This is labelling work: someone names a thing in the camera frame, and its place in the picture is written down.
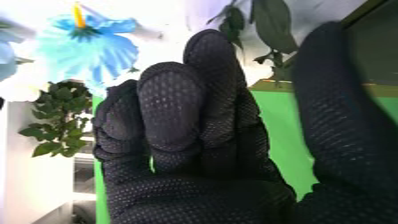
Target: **artificial plant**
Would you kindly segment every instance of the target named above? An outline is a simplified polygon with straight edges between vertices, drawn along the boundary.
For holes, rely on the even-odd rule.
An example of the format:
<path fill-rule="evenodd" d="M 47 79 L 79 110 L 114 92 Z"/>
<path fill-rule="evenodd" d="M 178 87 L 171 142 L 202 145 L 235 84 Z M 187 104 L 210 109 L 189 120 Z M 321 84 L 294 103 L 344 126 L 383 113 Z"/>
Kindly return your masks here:
<path fill-rule="evenodd" d="M 225 7 L 216 18 L 223 15 L 226 18 L 219 27 L 221 32 L 228 35 L 230 41 L 244 49 L 239 35 L 246 28 L 246 20 L 244 13 L 237 7 L 237 0 L 232 1 L 232 4 Z M 285 0 L 253 0 L 250 23 L 257 23 L 258 36 L 271 47 L 269 54 L 258 57 L 255 61 L 260 64 L 264 64 L 267 59 L 274 62 L 274 78 L 276 81 L 280 81 L 287 76 L 283 54 L 290 54 L 297 51 L 297 43 L 292 35 L 292 15 Z"/>
<path fill-rule="evenodd" d="M 20 131 L 20 134 L 35 137 L 42 143 L 33 157 L 47 154 L 74 157 L 86 146 L 82 136 L 90 122 L 90 119 L 81 117 L 91 108 L 91 94 L 84 84 L 75 82 L 52 84 L 51 91 L 42 92 L 35 108 L 35 116 L 43 122 L 31 124 Z"/>

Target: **green leaf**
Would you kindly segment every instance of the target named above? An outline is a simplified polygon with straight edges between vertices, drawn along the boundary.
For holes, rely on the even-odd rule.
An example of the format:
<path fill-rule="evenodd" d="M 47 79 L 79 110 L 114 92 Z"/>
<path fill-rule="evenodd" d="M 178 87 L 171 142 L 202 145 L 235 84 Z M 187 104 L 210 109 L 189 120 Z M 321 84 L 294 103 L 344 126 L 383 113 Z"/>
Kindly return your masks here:
<path fill-rule="evenodd" d="M 82 136 L 82 135 L 84 135 L 84 132 L 82 132 L 81 129 L 72 130 L 70 133 L 68 133 L 70 137 L 77 137 L 77 136 Z"/>
<path fill-rule="evenodd" d="M 52 151 L 59 150 L 63 147 L 61 143 L 56 143 L 56 142 L 47 142 L 43 143 L 38 147 L 36 147 L 36 150 L 35 150 L 35 156 L 33 157 L 38 157 L 45 154 L 49 154 Z"/>
<path fill-rule="evenodd" d="M 285 0 L 255 0 L 258 36 L 273 49 L 290 54 L 297 50 L 292 35 L 292 16 Z"/>
<path fill-rule="evenodd" d="M 234 7 L 230 9 L 228 14 L 230 14 L 228 20 L 230 20 L 232 28 L 237 30 L 244 30 L 246 29 L 246 18 L 244 18 L 244 13 L 242 13 L 241 9 L 237 7 Z"/>
<path fill-rule="evenodd" d="M 42 91 L 42 97 L 40 99 L 36 100 L 36 103 L 45 103 L 45 102 L 51 102 L 52 101 L 52 95 Z"/>
<path fill-rule="evenodd" d="M 11 25 L 4 22 L 0 22 L 0 29 L 11 28 Z"/>
<path fill-rule="evenodd" d="M 51 113 L 54 111 L 52 102 L 47 101 L 45 104 L 43 104 L 43 106 L 40 106 L 36 104 L 36 110 L 42 111 L 42 112 L 45 112 L 45 113 Z"/>
<path fill-rule="evenodd" d="M 130 73 L 136 73 L 136 72 L 139 72 L 141 70 L 134 67 L 132 69 L 130 69 Z"/>
<path fill-rule="evenodd" d="M 91 120 L 90 118 L 84 118 L 84 119 L 82 119 L 81 130 L 84 130 L 84 128 L 86 128 L 86 124 L 88 124 L 90 120 Z"/>
<path fill-rule="evenodd" d="M 47 119 L 47 114 L 45 114 L 43 112 L 40 112 L 40 111 L 35 110 L 33 113 L 35 113 L 35 117 L 36 117 L 40 120 Z"/>
<path fill-rule="evenodd" d="M 56 93 L 59 90 L 59 85 L 58 84 L 52 84 L 51 85 L 51 93 Z"/>
<path fill-rule="evenodd" d="M 20 131 L 20 134 L 27 137 L 40 137 L 43 136 L 43 131 L 40 128 L 27 128 Z"/>
<path fill-rule="evenodd" d="M 31 128 L 40 128 L 40 129 L 42 129 L 42 128 L 43 128 L 43 124 L 35 123 L 35 124 L 29 125 L 29 127 L 31 127 Z"/>
<path fill-rule="evenodd" d="M 45 135 L 43 135 L 43 138 L 49 140 L 49 141 L 54 141 L 54 139 L 58 138 L 58 133 L 47 133 Z"/>
<path fill-rule="evenodd" d="M 79 153 L 79 151 L 81 151 L 81 148 L 74 148 L 74 147 L 67 148 L 67 150 L 61 152 L 63 156 L 72 158 L 75 154 Z"/>
<path fill-rule="evenodd" d="M 81 139 L 68 138 L 67 145 L 74 148 L 82 148 L 86 146 L 86 141 Z"/>
<path fill-rule="evenodd" d="M 67 123 L 67 130 L 72 131 L 74 129 L 77 129 L 77 120 L 72 120 Z"/>
<path fill-rule="evenodd" d="M 63 87 L 56 92 L 56 96 L 61 100 L 72 100 L 72 97 L 74 97 L 72 90 L 67 87 Z"/>
<path fill-rule="evenodd" d="M 86 109 L 88 98 L 86 95 L 79 96 L 70 102 L 70 110 L 77 113 Z"/>

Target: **dark leaf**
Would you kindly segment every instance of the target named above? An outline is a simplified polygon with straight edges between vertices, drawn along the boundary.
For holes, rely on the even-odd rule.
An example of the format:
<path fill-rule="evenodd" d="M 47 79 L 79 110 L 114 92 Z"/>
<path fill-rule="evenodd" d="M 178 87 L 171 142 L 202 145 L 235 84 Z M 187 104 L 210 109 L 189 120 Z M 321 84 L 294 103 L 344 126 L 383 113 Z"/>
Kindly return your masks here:
<path fill-rule="evenodd" d="M 219 29 L 221 29 L 221 32 L 228 36 L 228 40 L 234 42 L 241 37 L 241 31 L 232 28 L 232 24 L 230 24 L 228 19 L 225 20 L 225 22 L 219 26 Z"/>
<path fill-rule="evenodd" d="M 223 11 L 221 11 L 221 13 L 218 14 L 218 16 L 209 20 L 209 23 L 207 23 L 207 25 L 216 21 L 216 19 L 223 16 L 223 15 L 226 15 L 226 13 L 228 13 L 228 11 L 230 11 L 230 9 L 232 9 L 232 7 L 234 7 L 234 5 L 230 4 L 230 5 L 226 5 L 226 7 L 225 7 L 225 9 L 223 9 Z"/>
<path fill-rule="evenodd" d="M 56 93 L 59 90 L 59 85 L 58 84 L 52 84 L 51 85 L 51 93 Z"/>
<path fill-rule="evenodd" d="M 244 44 L 241 39 L 234 40 L 235 45 L 241 47 L 242 51 L 244 51 Z"/>
<path fill-rule="evenodd" d="M 56 96 L 61 100 L 72 100 L 72 90 L 63 87 L 56 92 Z"/>
<path fill-rule="evenodd" d="M 40 106 L 36 104 L 36 110 L 42 111 L 42 112 L 45 112 L 45 113 L 51 113 L 54 111 L 52 102 L 47 101 L 45 104 L 43 104 L 43 106 Z"/>
<path fill-rule="evenodd" d="M 255 23 L 255 1 L 258 1 L 258 0 L 253 0 L 251 18 L 250 18 L 250 23 L 251 23 L 251 24 Z"/>
<path fill-rule="evenodd" d="M 136 73 L 136 72 L 139 72 L 141 70 L 134 67 L 132 69 L 130 69 L 130 73 Z"/>
<path fill-rule="evenodd" d="M 258 58 L 255 59 L 255 61 L 257 61 L 260 64 L 264 64 L 267 59 L 271 59 L 271 60 L 274 59 L 273 52 L 271 52 L 266 56 L 258 57 Z"/>
<path fill-rule="evenodd" d="M 38 147 L 36 147 L 36 150 L 35 150 L 35 156 L 33 157 L 38 157 L 45 154 L 49 154 L 52 151 L 59 150 L 63 147 L 61 143 L 56 143 L 56 142 L 47 142 L 43 143 Z"/>
<path fill-rule="evenodd" d="M 52 95 L 42 91 L 42 97 L 36 100 L 36 103 L 45 103 L 49 101 L 52 101 Z"/>
<path fill-rule="evenodd" d="M 297 43 L 285 0 L 255 0 L 253 3 L 258 36 L 271 48 L 290 54 L 297 50 Z"/>
<path fill-rule="evenodd" d="M 27 137 L 40 137 L 43 136 L 43 131 L 40 128 L 27 128 L 20 131 L 20 134 Z"/>
<path fill-rule="evenodd" d="M 244 13 L 242 13 L 241 9 L 237 7 L 234 7 L 230 9 L 228 14 L 230 14 L 228 20 L 230 20 L 232 28 L 237 30 L 244 30 L 246 29 L 246 18 L 244 18 Z"/>
<path fill-rule="evenodd" d="M 40 112 L 40 111 L 35 110 L 33 113 L 35 113 L 35 117 L 36 117 L 40 120 L 47 119 L 47 114 L 45 114 L 43 112 Z"/>
<path fill-rule="evenodd" d="M 49 140 L 49 141 L 54 141 L 54 139 L 59 137 L 59 133 L 58 132 L 51 132 L 43 135 L 43 138 Z"/>
<path fill-rule="evenodd" d="M 81 124 L 81 129 L 84 130 L 84 128 L 86 128 L 86 124 L 88 124 L 88 122 L 90 122 L 90 118 L 84 118 L 82 119 L 82 124 Z"/>

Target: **black mesh fabric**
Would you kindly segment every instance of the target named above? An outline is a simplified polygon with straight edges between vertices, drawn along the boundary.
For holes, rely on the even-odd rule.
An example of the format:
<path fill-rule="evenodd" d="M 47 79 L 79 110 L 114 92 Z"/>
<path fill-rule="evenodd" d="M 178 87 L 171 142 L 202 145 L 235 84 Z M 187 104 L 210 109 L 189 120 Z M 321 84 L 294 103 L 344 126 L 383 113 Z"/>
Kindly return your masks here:
<path fill-rule="evenodd" d="M 398 223 L 398 129 L 365 88 L 338 23 L 303 44 L 296 95 L 321 184 L 297 206 L 301 223 Z"/>
<path fill-rule="evenodd" d="M 321 180 L 301 203 L 269 159 L 267 129 L 232 49 L 216 31 L 200 33 L 187 65 L 155 65 L 139 90 L 129 81 L 100 105 L 95 155 L 113 223 L 398 223 L 397 126 L 360 84 L 340 25 L 310 35 L 294 71 Z"/>

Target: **white wall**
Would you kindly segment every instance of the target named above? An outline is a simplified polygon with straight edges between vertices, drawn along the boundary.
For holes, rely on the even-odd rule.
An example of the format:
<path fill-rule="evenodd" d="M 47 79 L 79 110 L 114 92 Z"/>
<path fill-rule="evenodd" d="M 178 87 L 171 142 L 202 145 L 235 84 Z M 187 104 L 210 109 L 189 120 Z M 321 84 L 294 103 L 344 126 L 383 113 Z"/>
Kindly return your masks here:
<path fill-rule="evenodd" d="M 4 109 L 0 110 L 0 224 L 6 224 L 4 222 L 4 202 L 6 202 L 6 146 L 8 146 L 8 103 L 4 104 Z"/>
<path fill-rule="evenodd" d="M 38 142 L 19 134 L 33 123 L 31 103 L 8 103 L 6 205 L 3 224 L 29 224 L 72 200 L 74 159 L 33 158 Z"/>

